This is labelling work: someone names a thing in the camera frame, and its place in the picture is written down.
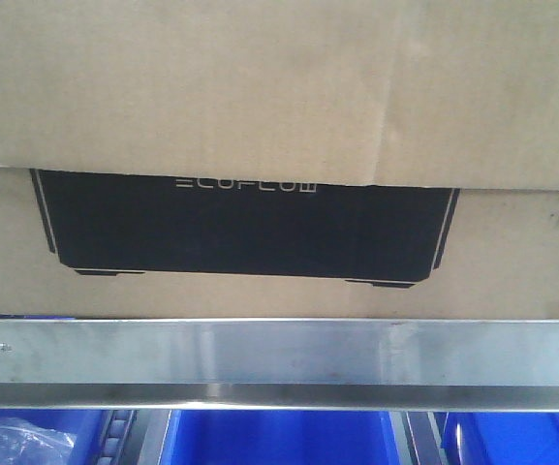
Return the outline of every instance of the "cardboard flap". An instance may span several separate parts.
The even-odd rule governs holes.
[[[559,190],[559,3],[0,2],[0,166]]]

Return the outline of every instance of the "stainless steel bar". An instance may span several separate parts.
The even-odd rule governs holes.
[[[399,463],[401,465],[415,465],[409,449],[409,435],[404,426],[405,412],[389,412],[388,415],[393,427],[393,437],[395,439],[395,446],[397,447]]]
[[[0,320],[0,405],[559,410],[559,321]]]
[[[140,448],[139,458],[135,461],[136,465],[159,465],[161,463],[172,415],[179,415],[179,413],[171,410],[152,411]]]
[[[407,412],[403,415],[416,465],[443,465],[427,412]]]
[[[430,422],[430,428],[432,434],[434,435],[434,443],[438,448],[438,452],[441,458],[441,462],[443,465],[450,465],[449,460],[447,458],[447,452],[443,449],[443,438],[441,438],[441,431],[439,429],[439,425],[434,417],[434,412],[428,412],[427,418]]]

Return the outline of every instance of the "ecoflow logo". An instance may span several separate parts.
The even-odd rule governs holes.
[[[243,190],[257,189],[263,192],[297,192],[313,194],[317,192],[318,185],[303,182],[265,182],[265,181],[236,181],[233,179],[206,179],[195,177],[177,177],[174,179],[175,187],[191,189],[222,189]]]

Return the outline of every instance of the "blue plastic bin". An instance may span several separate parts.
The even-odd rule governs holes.
[[[559,414],[448,414],[450,465],[559,465]]]
[[[0,410],[0,418],[25,419],[41,428],[76,434],[68,465],[86,465],[100,451],[107,414],[101,410]]]
[[[161,465],[399,465],[387,413],[174,412]]]

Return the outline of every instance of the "black rectangle print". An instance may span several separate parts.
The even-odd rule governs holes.
[[[408,287],[438,265],[457,191],[32,171],[61,263]]]

